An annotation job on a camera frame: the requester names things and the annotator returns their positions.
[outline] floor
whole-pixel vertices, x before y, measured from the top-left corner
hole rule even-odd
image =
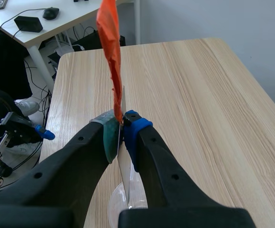
[[[45,48],[42,48],[40,50],[40,53],[42,55],[42,57],[44,58],[48,69],[51,73],[51,75],[55,74],[55,70],[53,69],[52,65],[49,64],[49,59],[48,59],[48,55],[52,54],[54,52],[54,50],[56,49],[57,45],[55,45],[55,42],[49,42],[47,44],[47,46]],[[34,65],[33,60],[30,57],[25,58],[25,60],[27,61],[27,63],[30,66],[31,69],[31,73],[32,73],[32,80],[33,82],[40,88],[44,88],[46,86],[46,83],[44,82],[44,80],[42,79],[42,77],[40,76],[38,70]],[[33,122],[37,123],[37,124],[42,124],[43,122],[43,113],[41,112],[42,109],[42,104],[43,104],[43,98],[47,95],[47,91],[48,89],[45,88],[44,90],[41,90],[39,88],[37,88],[36,86],[33,85],[32,81],[31,81],[31,75],[30,75],[30,71],[27,68],[27,75],[28,75],[28,79],[29,79],[29,84],[31,87],[31,90],[33,92],[32,97],[29,97],[27,99],[24,100],[17,100],[16,102],[23,102],[23,101],[36,101],[40,104],[40,110],[38,112],[36,112],[35,114],[29,116],[30,120],[32,120]],[[13,171],[13,173],[7,177],[7,178],[3,178],[3,185],[2,187],[0,187],[0,190],[9,186],[10,184],[12,184],[13,182],[15,182],[16,180],[18,180],[22,175],[24,175],[25,173],[27,173],[30,169],[32,169],[37,163],[38,163],[38,158],[40,156],[41,153],[41,144],[42,143],[37,143],[35,145],[28,145],[28,146],[23,146],[21,149],[20,154],[16,153],[11,153],[10,151],[5,152],[3,154],[3,161],[10,167],[14,168],[17,165],[21,164],[21,162],[24,162],[26,160],[26,158],[32,154],[33,151],[35,151],[36,149],[37,152],[27,161],[25,161],[21,166],[19,166],[15,171]]]

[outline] screw hole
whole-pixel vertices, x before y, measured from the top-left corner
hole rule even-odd
[[[38,172],[34,175],[34,178],[35,179],[39,179],[40,177],[42,177],[42,173],[41,172]]]
[[[171,175],[171,178],[172,178],[172,179],[175,179],[175,180],[178,180],[178,179],[179,179],[179,176],[176,175],[176,174],[173,174],[173,175]]]

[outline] wood grain surface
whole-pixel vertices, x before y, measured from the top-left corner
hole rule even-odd
[[[207,38],[122,47],[121,54],[127,109],[153,122],[207,195],[246,208],[257,227],[275,228],[275,104],[228,45]],[[102,50],[61,58],[47,126],[56,139],[45,140],[41,160],[113,107],[111,88]],[[85,227],[109,227],[108,202],[119,183],[115,160]]]

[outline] black cable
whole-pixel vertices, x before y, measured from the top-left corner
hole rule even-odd
[[[38,145],[36,146],[35,150],[25,159],[23,160],[21,163],[19,163],[18,165],[16,165],[13,168],[13,171],[15,171],[16,169],[18,169],[21,165],[23,165],[24,163],[26,163],[31,157],[33,157],[37,151],[40,149],[40,146],[42,145],[42,142],[39,142]]]
[[[20,32],[20,29],[19,29],[17,32],[15,32],[15,34],[14,34],[13,37],[12,37],[12,39],[14,39],[15,35],[16,35],[17,33],[19,33],[19,32]]]
[[[79,40],[79,39],[77,38],[77,36],[76,36],[74,27],[73,27],[73,33],[74,33],[74,35],[75,35],[76,40]]]
[[[44,88],[40,88],[38,85],[36,85],[36,84],[33,82],[33,75],[32,75],[31,68],[30,68],[28,62],[27,62],[25,59],[23,59],[23,60],[24,60],[24,62],[28,65],[29,73],[31,74],[31,81],[32,81],[33,85],[36,86],[38,89],[44,90]]]
[[[27,9],[27,10],[25,10],[25,11],[20,12],[19,14],[24,13],[24,12],[26,12],[26,11],[32,11],[32,10],[45,10],[45,9],[46,9],[46,8],[41,8],[41,9]],[[19,14],[16,14],[14,17],[12,17],[12,18],[6,20],[5,22],[3,22],[3,23],[0,25],[0,30],[1,30],[2,25],[4,25],[6,22],[12,20],[13,18],[17,17]]]
[[[95,29],[94,29],[92,26],[88,26],[88,27],[86,27],[85,30],[84,30],[84,36],[83,36],[83,37],[85,37],[85,33],[86,33],[87,28],[92,28],[92,29],[93,29],[93,32],[96,32]]]
[[[11,185],[11,184],[15,183],[16,181],[14,181],[14,182],[12,182],[12,183],[10,183],[10,184],[7,184],[7,185],[4,185],[4,186],[1,186],[1,187],[0,187],[0,189],[2,189],[2,188],[4,188],[4,187],[7,187],[7,186],[9,186],[9,185]]]

